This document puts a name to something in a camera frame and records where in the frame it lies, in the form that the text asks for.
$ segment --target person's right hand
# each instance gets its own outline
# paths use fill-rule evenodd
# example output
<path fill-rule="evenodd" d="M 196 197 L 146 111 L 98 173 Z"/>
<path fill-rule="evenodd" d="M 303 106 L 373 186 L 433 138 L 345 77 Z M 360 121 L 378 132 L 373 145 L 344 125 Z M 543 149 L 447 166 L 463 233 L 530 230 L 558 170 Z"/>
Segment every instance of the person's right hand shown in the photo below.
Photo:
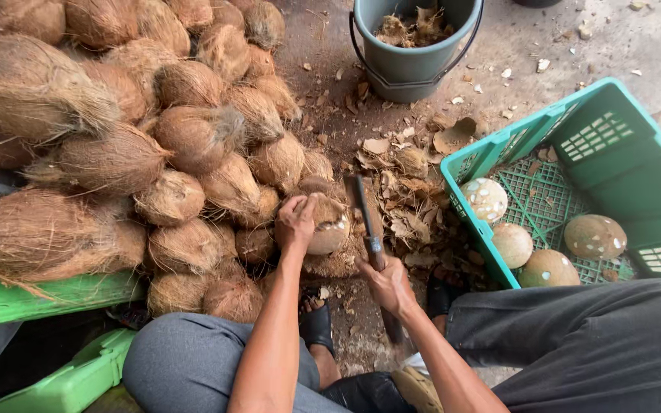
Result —
<path fill-rule="evenodd" d="M 407 309 L 417 306 L 415 293 L 412 292 L 407 278 L 407 268 L 399 258 L 384 255 L 386 267 L 378 272 L 369 262 L 361 257 L 355 258 L 356 268 L 366 279 L 374 301 L 397 318 Z"/>

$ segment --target person's left hand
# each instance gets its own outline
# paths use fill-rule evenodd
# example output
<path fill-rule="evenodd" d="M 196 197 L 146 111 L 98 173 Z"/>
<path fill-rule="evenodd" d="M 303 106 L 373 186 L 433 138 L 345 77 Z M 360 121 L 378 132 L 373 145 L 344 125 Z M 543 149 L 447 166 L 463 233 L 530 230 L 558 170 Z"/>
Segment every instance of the person's left hand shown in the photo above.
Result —
<path fill-rule="evenodd" d="M 294 196 L 280 208 L 275 218 L 275 237 L 281 250 L 297 246 L 304 253 L 308 249 L 315 232 L 313 212 L 317 203 L 318 195 L 312 193 Z"/>

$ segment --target green plastic stool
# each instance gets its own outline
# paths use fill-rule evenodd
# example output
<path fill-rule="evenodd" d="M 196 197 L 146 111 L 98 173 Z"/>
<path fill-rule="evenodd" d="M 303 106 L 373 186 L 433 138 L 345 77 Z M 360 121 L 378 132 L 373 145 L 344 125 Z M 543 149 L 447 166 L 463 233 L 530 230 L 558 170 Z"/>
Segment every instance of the green plastic stool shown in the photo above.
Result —
<path fill-rule="evenodd" d="M 122 328 L 100 336 L 50 376 L 1 398 L 0 413 L 80 413 L 119 384 L 136 334 Z"/>

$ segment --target dirt floor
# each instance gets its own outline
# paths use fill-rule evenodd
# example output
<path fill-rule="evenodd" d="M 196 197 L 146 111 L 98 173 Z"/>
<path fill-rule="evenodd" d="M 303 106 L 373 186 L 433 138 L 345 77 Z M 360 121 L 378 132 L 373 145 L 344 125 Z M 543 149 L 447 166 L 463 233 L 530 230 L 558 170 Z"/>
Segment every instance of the dirt floor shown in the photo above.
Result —
<path fill-rule="evenodd" d="M 425 134 L 426 120 L 437 111 L 453 119 L 471 115 L 484 131 L 493 132 L 575 92 L 580 82 L 587 86 L 606 76 L 623 81 L 661 124 L 661 0 L 639 11 L 630 10 L 628 0 L 564 0 L 542 10 L 510 0 L 488 1 L 471 49 L 437 92 L 416 104 L 391 105 L 373 94 L 358 103 L 358 85 L 366 77 L 349 38 L 353 1 L 274 3 L 287 23 L 287 43 L 275 62 L 304 102 L 305 117 L 290 128 L 307 146 L 324 147 L 336 176 L 353 162 L 359 139 L 400 132 L 408 125 L 417 135 Z M 587 41 L 578 35 L 583 20 L 593 32 Z M 545 73 L 537 73 L 539 59 L 552 62 Z M 511 76 L 505 79 L 501 74 L 508 68 Z M 464 81 L 464 75 L 472 80 Z M 463 104 L 447 103 L 457 96 Z M 513 107 L 512 119 L 501 116 Z M 325 139 L 325 145 L 319 143 Z M 344 376 L 392 368 L 378 307 L 362 280 L 318 282 L 330 291 Z M 414 277 L 414 285 L 424 300 L 424 279 Z M 493 384 L 512 372 L 482 375 Z"/>

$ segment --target pile of coconuts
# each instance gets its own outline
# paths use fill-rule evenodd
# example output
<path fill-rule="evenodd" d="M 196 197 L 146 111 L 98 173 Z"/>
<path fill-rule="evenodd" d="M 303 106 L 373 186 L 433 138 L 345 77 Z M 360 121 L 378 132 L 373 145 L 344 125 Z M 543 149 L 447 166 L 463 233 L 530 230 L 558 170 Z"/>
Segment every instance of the pile of coconuts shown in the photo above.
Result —
<path fill-rule="evenodd" d="M 138 271 L 154 317 L 252 323 L 284 199 L 324 192 L 308 252 L 343 248 L 331 163 L 285 130 L 284 35 L 264 0 L 0 0 L 0 168 L 28 181 L 0 198 L 0 282 L 57 300 L 41 283 Z"/>

